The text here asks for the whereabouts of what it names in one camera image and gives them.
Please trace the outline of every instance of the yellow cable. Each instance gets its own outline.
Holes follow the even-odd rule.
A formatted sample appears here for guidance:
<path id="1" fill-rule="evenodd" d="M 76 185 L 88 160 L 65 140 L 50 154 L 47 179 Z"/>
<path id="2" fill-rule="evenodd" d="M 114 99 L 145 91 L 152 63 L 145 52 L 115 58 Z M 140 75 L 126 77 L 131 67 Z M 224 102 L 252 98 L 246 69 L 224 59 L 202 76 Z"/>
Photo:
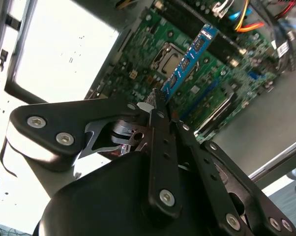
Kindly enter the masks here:
<path id="1" fill-rule="evenodd" d="M 243 24 L 243 21 L 244 21 L 244 17 L 245 17 L 245 13 L 246 13 L 246 10 L 247 10 L 247 7 L 248 7 L 248 4 L 249 4 L 249 0 L 245 0 L 245 5 L 244 5 L 244 9 L 243 9 L 243 14 L 240 18 L 240 21 L 237 25 L 237 27 L 235 28 L 235 30 L 238 30 L 239 28 L 241 28 L 242 24 Z"/>
<path id="2" fill-rule="evenodd" d="M 124 7 L 127 6 L 127 4 L 130 2 L 130 0 L 125 0 L 124 2 L 122 2 L 119 6 L 118 6 L 118 9 L 121 10 L 123 9 Z"/>

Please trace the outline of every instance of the gray metal surface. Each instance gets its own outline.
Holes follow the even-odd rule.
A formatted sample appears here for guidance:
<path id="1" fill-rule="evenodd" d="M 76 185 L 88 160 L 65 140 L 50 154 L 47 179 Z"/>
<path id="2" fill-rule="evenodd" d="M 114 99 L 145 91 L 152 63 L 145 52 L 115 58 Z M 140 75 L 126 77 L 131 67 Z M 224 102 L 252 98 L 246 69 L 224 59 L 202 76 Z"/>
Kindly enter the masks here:
<path id="1" fill-rule="evenodd" d="M 295 143 L 296 71 L 282 75 L 275 89 L 253 100 L 214 141 L 248 175 Z"/>
<path id="2" fill-rule="evenodd" d="M 296 227 L 296 181 L 269 196 L 272 202 L 292 221 Z"/>

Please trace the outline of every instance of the silver screw head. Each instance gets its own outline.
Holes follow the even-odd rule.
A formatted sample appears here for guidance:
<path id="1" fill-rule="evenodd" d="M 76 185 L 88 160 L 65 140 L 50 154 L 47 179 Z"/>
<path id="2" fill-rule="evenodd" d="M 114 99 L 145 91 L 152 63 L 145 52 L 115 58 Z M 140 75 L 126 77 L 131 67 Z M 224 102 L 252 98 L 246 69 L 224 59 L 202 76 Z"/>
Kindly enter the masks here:
<path id="1" fill-rule="evenodd" d="M 215 144 L 209 144 L 209 146 L 213 149 L 213 150 L 217 150 L 217 147 Z"/>
<path id="2" fill-rule="evenodd" d="M 288 231 L 290 231 L 290 232 L 293 231 L 291 225 L 290 225 L 286 220 L 282 219 L 281 222 L 282 222 L 283 226 L 284 226 Z"/>
<path id="3" fill-rule="evenodd" d="M 239 231 L 241 229 L 240 222 L 236 219 L 236 217 L 230 213 L 226 215 L 226 220 L 228 224 L 232 227 L 232 229 Z"/>
<path id="4" fill-rule="evenodd" d="M 185 129 L 186 131 L 189 130 L 189 127 L 186 124 L 183 124 L 183 129 Z"/>
<path id="5" fill-rule="evenodd" d="M 152 16 L 151 16 L 151 15 L 147 15 L 147 16 L 146 16 L 146 21 L 150 21 L 150 20 L 151 20 L 151 18 L 152 18 Z"/>
<path id="6" fill-rule="evenodd" d="M 30 125 L 33 128 L 43 128 L 46 125 L 46 122 L 41 117 L 29 117 L 27 119 L 27 124 Z"/>
<path id="7" fill-rule="evenodd" d="M 269 222 L 277 231 L 281 231 L 280 225 L 274 218 L 269 218 Z"/>
<path id="8" fill-rule="evenodd" d="M 164 114 L 162 112 L 157 112 L 158 116 L 160 116 L 161 118 L 164 118 Z"/>
<path id="9" fill-rule="evenodd" d="M 70 146 L 74 143 L 74 137 L 71 134 L 61 132 L 56 135 L 56 141 L 59 144 Z"/>
<path id="10" fill-rule="evenodd" d="M 167 190 L 167 189 L 161 190 L 159 197 L 160 197 L 160 200 L 168 207 L 174 206 L 175 198 L 169 190 Z"/>
<path id="11" fill-rule="evenodd" d="M 130 109 L 132 109 L 132 110 L 135 110 L 136 109 L 136 107 L 133 104 L 131 104 L 131 103 L 128 103 L 127 104 L 127 107 L 130 108 Z"/>

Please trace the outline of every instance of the chip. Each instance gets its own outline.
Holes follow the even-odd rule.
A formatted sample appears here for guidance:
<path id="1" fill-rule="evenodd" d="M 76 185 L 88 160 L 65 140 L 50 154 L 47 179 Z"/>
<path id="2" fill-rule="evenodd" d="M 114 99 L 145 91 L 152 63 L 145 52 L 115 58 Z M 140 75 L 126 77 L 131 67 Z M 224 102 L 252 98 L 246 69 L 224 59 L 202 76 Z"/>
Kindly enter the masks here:
<path id="1" fill-rule="evenodd" d="M 182 70 L 186 70 L 186 68 L 188 67 L 189 63 L 191 61 L 189 60 L 189 58 L 184 58 L 183 61 L 182 61 L 182 64 L 181 64 L 181 68 Z"/>
<path id="2" fill-rule="evenodd" d="M 170 78 L 170 88 L 173 88 L 173 86 L 176 84 L 178 81 L 177 75 L 174 75 Z"/>
<path id="3" fill-rule="evenodd" d="M 198 39 L 196 40 L 196 42 L 194 43 L 194 50 L 195 50 L 196 52 L 198 52 L 198 51 L 201 49 L 201 47 L 203 46 L 204 43 L 205 43 L 205 42 L 204 42 L 201 38 L 198 38 Z"/>

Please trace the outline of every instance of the white label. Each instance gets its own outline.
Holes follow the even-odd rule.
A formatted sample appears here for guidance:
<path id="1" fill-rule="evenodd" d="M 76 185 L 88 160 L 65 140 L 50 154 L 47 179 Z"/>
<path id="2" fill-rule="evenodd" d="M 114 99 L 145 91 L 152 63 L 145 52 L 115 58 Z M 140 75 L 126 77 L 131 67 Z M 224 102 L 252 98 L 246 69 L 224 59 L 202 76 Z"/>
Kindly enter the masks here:
<path id="1" fill-rule="evenodd" d="M 282 57 L 289 50 L 288 42 L 284 42 L 277 48 L 279 58 Z"/>
<path id="2" fill-rule="evenodd" d="M 208 39 L 212 39 L 212 36 L 209 33 L 207 33 L 205 30 L 202 30 L 201 33 L 205 35 Z"/>
<path id="3" fill-rule="evenodd" d="M 294 41 L 294 40 L 295 40 L 295 36 L 294 36 L 294 33 L 292 33 L 292 31 L 289 31 L 289 32 L 287 33 L 287 35 L 288 35 L 290 41 Z"/>
<path id="4" fill-rule="evenodd" d="M 276 42 L 275 40 L 271 42 L 272 47 L 276 50 L 277 46 L 276 46 Z"/>
<path id="5" fill-rule="evenodd" d="M 193 88 L 191 88 L 191 92 L 193 93 L 193 94 L 197 94 L 198 93 L 198 91 L 199 91 L 199 87 L 197 87 L 196 85 L 194 85 L 193 86 Z"/>

